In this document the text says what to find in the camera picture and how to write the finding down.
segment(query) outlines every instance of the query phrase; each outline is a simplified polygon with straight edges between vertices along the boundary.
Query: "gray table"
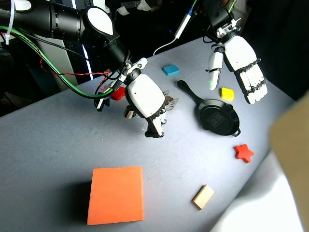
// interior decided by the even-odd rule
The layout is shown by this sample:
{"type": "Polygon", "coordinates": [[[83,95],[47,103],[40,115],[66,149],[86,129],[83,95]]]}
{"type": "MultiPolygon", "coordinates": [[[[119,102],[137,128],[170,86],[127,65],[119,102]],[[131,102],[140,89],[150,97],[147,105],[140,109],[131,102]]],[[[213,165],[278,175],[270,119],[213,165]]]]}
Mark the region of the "gray table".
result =
{"type": "MultiPolygon", "coordinates": [[[[219,90],[207,90],[210,51],[198,39],[149,58],[143,72],[180,98],[161,139],[144,136],[145,120],[123,117],[125,99],[98,113],[91,100],[69,90],[0,118],[1,231],[209,231],[267,154],[270,125],[293,103],[269,83],[262,101],[247,104],[224,66],[219,88],[235,90],[241,134],[204,131],[195,103],[175,82],[183,79],[200,97],[220,99],[219,90]],[[165,76],[161,68],[169,64],[180,74],[165,76]],[[235,159],[233,147],[243,143],[255,152],[248,164],[235,159]],[[144,221],[86,226],[92,170],[124,166],[143,167],[144,221]],[[191,200],[204,184],[215,195],[199,211],[191,200]]],[[[79,87],[93,92],[99,81],[79,87]]]]}

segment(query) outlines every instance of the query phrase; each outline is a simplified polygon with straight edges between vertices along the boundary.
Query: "robotic arm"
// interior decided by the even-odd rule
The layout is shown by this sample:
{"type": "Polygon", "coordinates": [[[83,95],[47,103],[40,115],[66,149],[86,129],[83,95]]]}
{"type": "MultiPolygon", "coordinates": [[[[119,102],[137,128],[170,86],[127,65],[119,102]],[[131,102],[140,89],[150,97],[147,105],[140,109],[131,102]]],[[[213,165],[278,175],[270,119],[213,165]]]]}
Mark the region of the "robotic arm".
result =
{"type": "MultiPolygon", "coordinates": [[[[1,3],[0,25],[7,26],[10,15],[10,8],[1,3]]],[[[90,6],[79,11],[44,0],[15,0],[13,26],[43,37],[81,42],[94,49],[99,60],[108,57],[104,62],[112,71],[121,73],[113,83],[113,89],[126,84],[126,98],[130,104],[126,115],[134,111],[147,120],[147,137],[164,135],[161,124],[166,122],[165,96],[149,76],[141,74],[147,59],[142,58],[135,65],[129,60],[124,64],[128,51],[118,40],[119,34],[111,19],[101,8],[90,6]]]]}
{"type": "Polygon", "coordinates": [[[210,74],[209,89],[216,89],[222,63],[225,63],[234,72],[237,81],[248,103],[254,104],[267,94],[266,80],[258,62],[261,60],[248,42],[238,35],[240,27],[224,8],[220,0],[203,0],[204,11],[207,13],[211,29],[219,43],[211,48],[208,69],[210,74]]]}

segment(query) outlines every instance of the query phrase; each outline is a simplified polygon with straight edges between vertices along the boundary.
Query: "star-shaped block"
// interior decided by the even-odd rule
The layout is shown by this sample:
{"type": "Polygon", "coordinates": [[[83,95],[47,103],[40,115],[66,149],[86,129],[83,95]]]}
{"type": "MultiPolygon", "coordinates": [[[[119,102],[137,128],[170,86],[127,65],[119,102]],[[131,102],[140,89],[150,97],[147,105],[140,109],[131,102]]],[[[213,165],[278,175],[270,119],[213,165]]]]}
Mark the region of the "star-shaped block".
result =
{"type": "Polygon", "coordinates": [[[248,148],[248,145],[236,146],[234,149],[237,152],[237,159],[242,159],[246,163],[251,162],[251,156],[254,155],[254,152],[248,148]]]}

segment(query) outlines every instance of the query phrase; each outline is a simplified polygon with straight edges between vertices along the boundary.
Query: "orange block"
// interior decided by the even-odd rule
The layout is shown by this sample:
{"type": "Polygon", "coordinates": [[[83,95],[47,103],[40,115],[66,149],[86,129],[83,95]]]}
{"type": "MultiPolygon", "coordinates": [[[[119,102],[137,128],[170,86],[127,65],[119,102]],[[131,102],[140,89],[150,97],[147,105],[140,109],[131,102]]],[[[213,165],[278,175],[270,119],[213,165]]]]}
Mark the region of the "orange block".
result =
{"type": "Polygon", "coordinates": [[[93,170],[88,225],[143,218],[142,167],[93,170]]]}

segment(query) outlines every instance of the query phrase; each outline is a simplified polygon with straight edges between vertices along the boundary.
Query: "black frying pan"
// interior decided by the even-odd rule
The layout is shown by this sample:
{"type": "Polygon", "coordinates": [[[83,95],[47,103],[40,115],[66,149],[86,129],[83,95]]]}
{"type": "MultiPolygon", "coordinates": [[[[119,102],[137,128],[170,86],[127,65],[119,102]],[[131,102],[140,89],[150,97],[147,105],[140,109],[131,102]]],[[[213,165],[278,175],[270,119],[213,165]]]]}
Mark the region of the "black frying pan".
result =
{"type": "Polygon", "coordinates": [[[214,99],[203,100],[190,89],[185,81],[178,81],[177,86],[196,102],[198,119],[204,130],[235,137],[240,134],[239,118],[231,104],[214,99]]]}

